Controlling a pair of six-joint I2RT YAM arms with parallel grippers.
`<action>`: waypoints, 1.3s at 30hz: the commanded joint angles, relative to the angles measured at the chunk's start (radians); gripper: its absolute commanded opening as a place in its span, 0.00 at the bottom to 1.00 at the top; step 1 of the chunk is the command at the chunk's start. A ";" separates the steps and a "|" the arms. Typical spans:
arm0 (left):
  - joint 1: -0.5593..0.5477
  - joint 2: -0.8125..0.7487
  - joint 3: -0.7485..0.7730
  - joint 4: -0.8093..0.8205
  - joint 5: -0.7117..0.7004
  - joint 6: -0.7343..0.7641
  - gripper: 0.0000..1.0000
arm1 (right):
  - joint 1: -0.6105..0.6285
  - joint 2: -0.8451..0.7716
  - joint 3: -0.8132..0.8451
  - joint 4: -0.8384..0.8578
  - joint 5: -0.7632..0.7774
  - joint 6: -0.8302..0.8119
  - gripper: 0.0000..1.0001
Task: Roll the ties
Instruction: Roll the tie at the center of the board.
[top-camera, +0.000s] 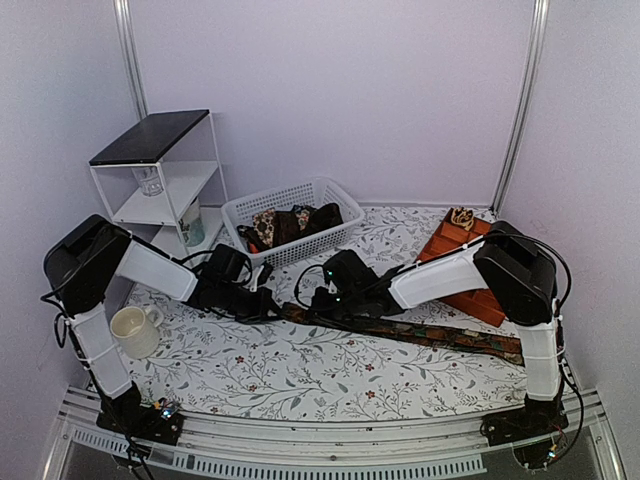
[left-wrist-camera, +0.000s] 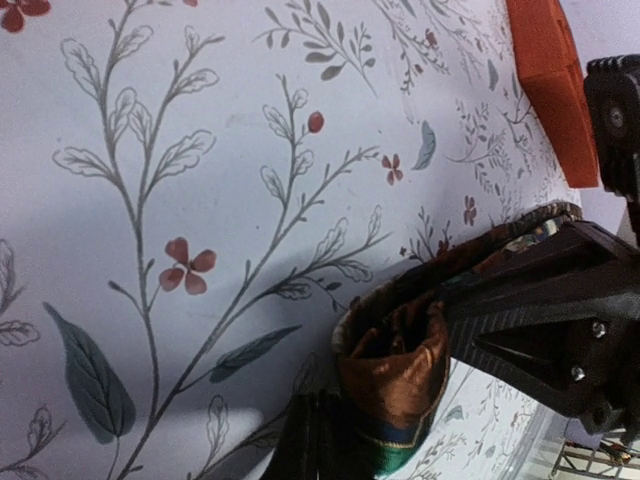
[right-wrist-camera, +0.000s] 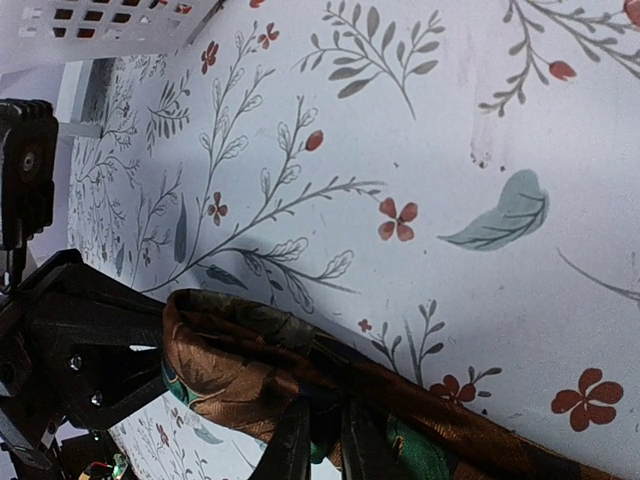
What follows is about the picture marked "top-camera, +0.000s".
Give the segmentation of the green brown patterned tie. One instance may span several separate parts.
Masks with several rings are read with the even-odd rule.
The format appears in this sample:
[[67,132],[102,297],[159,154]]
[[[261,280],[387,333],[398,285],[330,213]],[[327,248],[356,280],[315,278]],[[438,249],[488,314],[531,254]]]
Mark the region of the green brown patterned tie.
[[282,306],[281,316],[287,321],[301,325],[332,328],[436,349],[484,354],[503,359],[516,366],[524,365],[521,342],[514,337],[369,317],[348,317],[346,320],[336,320],[325,318],[292,303],[285,303]]

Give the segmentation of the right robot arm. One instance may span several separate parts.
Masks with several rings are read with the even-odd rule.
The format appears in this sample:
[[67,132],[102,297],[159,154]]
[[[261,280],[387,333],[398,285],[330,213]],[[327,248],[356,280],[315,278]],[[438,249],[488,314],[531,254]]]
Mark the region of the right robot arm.
[[472,290],[490,291],[521,343],[527,384],[517,427],[537,436],[554,422],[564,387],[560,317],[567,297],[557,292],[562,264],[551,247],[499,221],[449,252],[382,276],[354,251],[341,251],[323,264],[325,284],[309,308],[324,318],[355,321],[398,315]]

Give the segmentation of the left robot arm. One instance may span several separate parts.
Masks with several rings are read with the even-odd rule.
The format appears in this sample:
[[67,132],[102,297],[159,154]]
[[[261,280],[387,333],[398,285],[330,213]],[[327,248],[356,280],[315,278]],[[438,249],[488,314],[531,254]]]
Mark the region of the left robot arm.
[[240,323],[266,322],[278,307],[269,289],[250,290],[239,273],[248,258],[228,245],[206,252],[194,268],[132,232],[93,214],[55,242],[43,257],[50,286],[41,300],[58,310],[111,419],[128,434],[148,426],[142,394],[122,359],[125,345],[111,329],[105,300],[112,283],[142,286],[171,302]]

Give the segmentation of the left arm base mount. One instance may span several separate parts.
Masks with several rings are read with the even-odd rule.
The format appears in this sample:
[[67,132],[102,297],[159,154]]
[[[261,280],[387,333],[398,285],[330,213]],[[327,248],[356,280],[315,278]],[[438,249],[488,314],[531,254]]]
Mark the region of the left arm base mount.
[[96,421],[102,429],[171,446],[177,445],[183,423],[180,405],[174,401],[161,398],[142,405],[124,397],[103,403]]

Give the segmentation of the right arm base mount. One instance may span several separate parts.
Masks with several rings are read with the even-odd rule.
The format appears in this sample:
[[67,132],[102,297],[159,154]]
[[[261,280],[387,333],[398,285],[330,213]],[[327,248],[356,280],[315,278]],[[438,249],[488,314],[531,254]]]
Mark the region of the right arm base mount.
[[585,420],[585,404],[580,394],[577,399],[579,422],[572,440],[568,439],[565,432],[569,420],[560,397],[551,402],[526,398],[521,408],[487,414],[482,417],[479,433],[490,446],[544,436],[545,440],[515,447],[512,453],[521,467],[531,471],[545,470],[566,456],[579,439]]

